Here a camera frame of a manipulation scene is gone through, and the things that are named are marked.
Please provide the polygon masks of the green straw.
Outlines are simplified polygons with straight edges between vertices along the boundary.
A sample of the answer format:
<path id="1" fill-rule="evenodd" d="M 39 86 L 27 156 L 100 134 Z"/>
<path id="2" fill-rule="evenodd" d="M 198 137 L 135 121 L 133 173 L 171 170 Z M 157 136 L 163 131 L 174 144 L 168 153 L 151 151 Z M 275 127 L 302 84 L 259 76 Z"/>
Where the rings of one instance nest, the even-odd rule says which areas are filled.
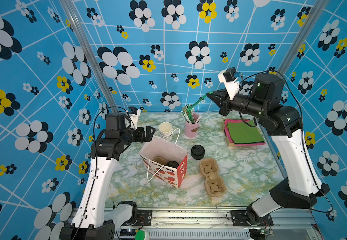
<path id="1" fill-rule="evenodd" d="M 205 104 L 206 99 L 207 99 L 207 94 L 208 94 L 208 93 L 206 93 L 206 95 L 200 97 L 200 98 L 198 99 L 198 101 L 195 102 L 194 104 L 189 105 L 189 108 L 188 108 L 188 109 L 189 109 L 189 110 L 192 110 L 192 109 L 193 109 L 195 106 L 197 106 L 198 104 Z"/>

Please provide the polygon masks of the red white paper gift bag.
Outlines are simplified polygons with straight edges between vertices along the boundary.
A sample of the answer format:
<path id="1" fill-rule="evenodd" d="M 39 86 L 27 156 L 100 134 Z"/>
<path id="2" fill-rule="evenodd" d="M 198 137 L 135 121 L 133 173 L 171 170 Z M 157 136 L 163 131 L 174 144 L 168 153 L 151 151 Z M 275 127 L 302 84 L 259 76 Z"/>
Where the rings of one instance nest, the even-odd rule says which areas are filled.
<path id="1" fill-rule="evenodd" d="M 139 155 L 147 169 L 148 181 L 159 179 L 177 189 L 181 186 L 187 171 L 188 151 L 180 147 L 177 142 L 172 143 L 160 137 L 153 137 L 151 142 L 144 143 Z M 157 156 L 179 163 L 178 168 L 155 163 L 153 159 Z"/>

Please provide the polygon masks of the black cup lid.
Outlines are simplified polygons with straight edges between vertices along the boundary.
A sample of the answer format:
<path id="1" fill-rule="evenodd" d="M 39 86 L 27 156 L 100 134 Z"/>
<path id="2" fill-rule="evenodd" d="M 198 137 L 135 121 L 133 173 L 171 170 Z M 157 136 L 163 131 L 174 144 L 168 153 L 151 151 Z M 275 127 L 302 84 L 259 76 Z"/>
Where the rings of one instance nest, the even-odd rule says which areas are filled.
<path id="1" fill-rule="evenodd" d="M 167 166 L 167 167 L 170 167 L 170 168 L 175 168 L 175 169 L 177 169 L 178 166 L 179 166 L 179 163 L 177 163 L 177 162 L 175 162 L 175 161 L 169 161 L 169 162 L 166 163 L 166 166 Z"/>

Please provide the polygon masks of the brown pulp cup carrier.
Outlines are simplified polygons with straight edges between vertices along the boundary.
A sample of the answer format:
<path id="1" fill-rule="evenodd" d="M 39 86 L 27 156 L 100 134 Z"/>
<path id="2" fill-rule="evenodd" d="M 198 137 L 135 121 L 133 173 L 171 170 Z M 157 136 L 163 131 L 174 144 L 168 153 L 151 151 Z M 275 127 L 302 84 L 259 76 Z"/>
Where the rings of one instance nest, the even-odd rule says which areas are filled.
<path id="1" fill-rule="evenodd" d="M 205 177 L 205 190 L 210 197 L 221 197 L 227 192 L 224 180 L 219 176 L 219 167 L 215 159 L 202 159 L 199 162 L 199 169 L 201 175 Z"/>

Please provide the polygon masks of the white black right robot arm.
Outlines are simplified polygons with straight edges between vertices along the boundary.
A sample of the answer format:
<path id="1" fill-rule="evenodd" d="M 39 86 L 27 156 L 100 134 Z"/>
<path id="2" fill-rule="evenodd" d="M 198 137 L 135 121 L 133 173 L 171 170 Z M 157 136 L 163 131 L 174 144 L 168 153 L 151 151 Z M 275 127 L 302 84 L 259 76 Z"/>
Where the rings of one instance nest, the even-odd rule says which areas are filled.
<path id="1" fill-rule="evenodd" d="M 266 129 L 275 143 L 285 166 L 287 177 L 246 209 L 250 225 L 260 224 L 270 213 L 284 209 L 312 209 L 319 197 L 326 197 L 330 188 L 318 178 L 304 140 L 302 111 L 280 104 L 281 93 L 287 82 L 282 74 L 266 72 L 254 74 L 251 92 L 240 94 L 242 74 L 235 68 L 218 74 L 225 88 L 209 92 L 207 97 L 227 116 L 230 111 L 253 117 L 256 124 Z"/>

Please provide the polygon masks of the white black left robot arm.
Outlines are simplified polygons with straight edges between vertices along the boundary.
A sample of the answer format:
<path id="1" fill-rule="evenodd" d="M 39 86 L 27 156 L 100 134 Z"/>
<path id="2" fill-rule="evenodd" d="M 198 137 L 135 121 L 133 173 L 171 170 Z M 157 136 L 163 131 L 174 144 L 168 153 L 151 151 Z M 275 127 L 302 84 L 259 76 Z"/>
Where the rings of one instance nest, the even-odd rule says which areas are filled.
<path id="1" fill-rule="evenodd" d="M 112 240 L 123 224 L 138 220 L 136 202 L 122 201 L 104 218 L 108 186 L 120 155 L 131 143 L 150 142 L 155 128 L 137 125 L 141 111 L 130 107 L 126 112 L 105 116 L 106 127 L 91 146 L 90 172 L 80 206 L 67 227 L 60 232 L 61 240 Z"/>

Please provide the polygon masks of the stack of white paper cups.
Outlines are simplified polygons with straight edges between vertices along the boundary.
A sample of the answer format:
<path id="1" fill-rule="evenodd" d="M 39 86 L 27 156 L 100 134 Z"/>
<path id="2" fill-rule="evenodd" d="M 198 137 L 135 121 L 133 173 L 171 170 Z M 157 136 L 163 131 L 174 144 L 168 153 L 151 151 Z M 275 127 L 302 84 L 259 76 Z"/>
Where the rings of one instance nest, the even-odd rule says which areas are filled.
<path id="1" fill-rule="evenodd" d="M 173 126 L 169 122 L 161 123 L 158 126 L 159 135 L 162 139 L 171 142 L 173 134 Z"/>

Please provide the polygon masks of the brown cardboard box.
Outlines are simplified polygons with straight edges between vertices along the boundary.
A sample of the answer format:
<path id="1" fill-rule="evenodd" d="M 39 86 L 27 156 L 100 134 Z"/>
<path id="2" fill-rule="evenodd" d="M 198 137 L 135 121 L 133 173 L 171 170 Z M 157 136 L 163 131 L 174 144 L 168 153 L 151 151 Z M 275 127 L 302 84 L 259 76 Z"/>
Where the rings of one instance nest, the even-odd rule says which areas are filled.
<path id="1" fill-rule="evenodd" d="M 236 144 L 234 142 L 230 141 L 229 138 L 226 138 L 225 140 L 226 140 L 227 147 L 232 148 L 232 147 L 236 146 Z"/>

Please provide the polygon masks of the pink straw holder cup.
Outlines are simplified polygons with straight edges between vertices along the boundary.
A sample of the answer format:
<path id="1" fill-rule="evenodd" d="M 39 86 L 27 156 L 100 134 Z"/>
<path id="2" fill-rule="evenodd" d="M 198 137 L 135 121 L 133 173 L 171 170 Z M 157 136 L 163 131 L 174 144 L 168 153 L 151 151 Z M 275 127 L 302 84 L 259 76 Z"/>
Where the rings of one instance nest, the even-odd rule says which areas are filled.
<path id="1" fill-rule="evenodd" d="M 200 127 L 200 116 L 197 113 L 193 113 L 193 117 L 195 119 L 195 123 L 189 123 L 188 121 L 184 121 L 184 136 L 187 139 L 194 139 L 198 135 L 198 130 Z"/>

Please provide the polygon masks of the green push button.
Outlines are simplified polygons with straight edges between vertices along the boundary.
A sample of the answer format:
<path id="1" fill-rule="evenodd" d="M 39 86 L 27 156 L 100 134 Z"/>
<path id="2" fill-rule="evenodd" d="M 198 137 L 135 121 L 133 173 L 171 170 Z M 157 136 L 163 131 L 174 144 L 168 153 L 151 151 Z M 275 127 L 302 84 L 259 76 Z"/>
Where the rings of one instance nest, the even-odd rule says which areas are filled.
<path id="1" fill-rule="evenodd" d="M 138 230 L 134 236 L 135 240 L 149 240 L 150 234 L 144 229 Z"/>

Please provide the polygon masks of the right aluminium frame post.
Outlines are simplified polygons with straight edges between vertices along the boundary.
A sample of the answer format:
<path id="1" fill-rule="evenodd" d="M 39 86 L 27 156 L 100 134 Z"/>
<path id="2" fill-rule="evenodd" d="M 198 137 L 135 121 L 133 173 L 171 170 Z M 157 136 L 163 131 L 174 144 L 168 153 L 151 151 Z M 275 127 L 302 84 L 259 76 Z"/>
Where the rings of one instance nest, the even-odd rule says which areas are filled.
<path id="1" fill-rule="evenodd" d="M 254 1 L 249 32 L 253 42 L 275 44 L 275 52 L 268 51 L 267 67 L 290 77 L 290 67 L 298 50 L 320 17 L 328 1 Z"/>

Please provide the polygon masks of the aluminium frame post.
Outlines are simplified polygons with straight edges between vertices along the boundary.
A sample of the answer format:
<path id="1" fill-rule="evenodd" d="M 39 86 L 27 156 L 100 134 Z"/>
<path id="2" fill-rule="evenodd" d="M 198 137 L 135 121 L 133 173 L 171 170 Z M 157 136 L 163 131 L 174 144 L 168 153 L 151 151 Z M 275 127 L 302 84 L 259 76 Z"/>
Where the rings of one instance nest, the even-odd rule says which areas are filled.
<path id="1" fill-rule="evenodd" d="M 275 44 L 275 52 L 268 51 L 267 67 L 290 77 L 290 67 L 298 50 L 320 17 L 328 1 L 254 1 L 249 32 L 253 42 Z"/>
<path id="2" fill-rule="evenodd" d="M 82 47 L 83 52 L 87 58 L 87 61 L 92 69 L 92 72 L 94 73 L 96 77 L 98 85 L 101 91 L 103 92 L 105 99 L 107 100 L 108 106 L 109 107 L 116 106 L 112 93 L 109 91 L 107 82 L 104 78 L 101 68 L 99 67 L 99 63 L 95 59 L 95 54 L 93 52 L 92 47 L 89 44 L 88 38 L 85 34 L 83 25 L 80 22 L 80 17 L 77 14 L 77 10 L 75 9 L 73 2 L 67 1 L 67 0 L 61 0 L 60 3 L 63 7 L 64 12 L 66 13 L 68 20 L 70 21 L 74 29 L 78 42 L 80 43 L 80 46 Z"/>

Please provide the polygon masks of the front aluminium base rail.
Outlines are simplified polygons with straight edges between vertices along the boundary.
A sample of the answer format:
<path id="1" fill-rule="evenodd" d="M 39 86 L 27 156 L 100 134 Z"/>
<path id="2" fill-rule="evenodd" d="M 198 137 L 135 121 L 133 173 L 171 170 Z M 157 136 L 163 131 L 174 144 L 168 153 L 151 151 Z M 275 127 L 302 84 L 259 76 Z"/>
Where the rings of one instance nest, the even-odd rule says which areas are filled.
<path id="1" fill-rule="evenodd" d="M 110 212 L 105 209 L 104 218 Z M 138 220 L 123 224 L 113 240 L 135 240 L 144 229 L 150 240 L 322 240 L 310 211 L 278 210 L 256 226 L 248 223 L 245 208 L 137 208 Z"/>

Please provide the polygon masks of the left aluminium frame post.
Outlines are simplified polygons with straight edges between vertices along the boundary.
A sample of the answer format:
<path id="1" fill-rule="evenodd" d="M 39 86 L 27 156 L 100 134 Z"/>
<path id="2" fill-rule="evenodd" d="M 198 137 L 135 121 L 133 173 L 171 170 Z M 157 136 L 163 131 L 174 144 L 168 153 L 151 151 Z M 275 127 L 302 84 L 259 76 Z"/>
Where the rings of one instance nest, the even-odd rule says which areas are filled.
<path id="1" fill-rule="evenodd" d="M 67 0 L 61 0 L 60 3 L 63 7 L 64 12 L 66 13 L 68 20 L 70 21 L 74 29 L 78 42 L 80 43 L 80 46 L 82 47 L 83 52 L 87 58 L 87 61 L 92 69 L 92 72 L 94 73 L 96 77 L 98 85 L 101 91 L 103 92 L 105 99 L 107 100 L 108 106 L 109 107 L 116 106 L 112 93 L 109 91 L 107 82 L 104 78 L 101 68 L 99 67 L 99 63 L 95 59 L 95 54 L 93 52 L 92 47 L 89 44 L 88 38 L 85 34 L 83 25 L 80 22 L 80 17 L 77 14 L 77 10 L 75 9 L 73 2 L 67 1 Z"/>

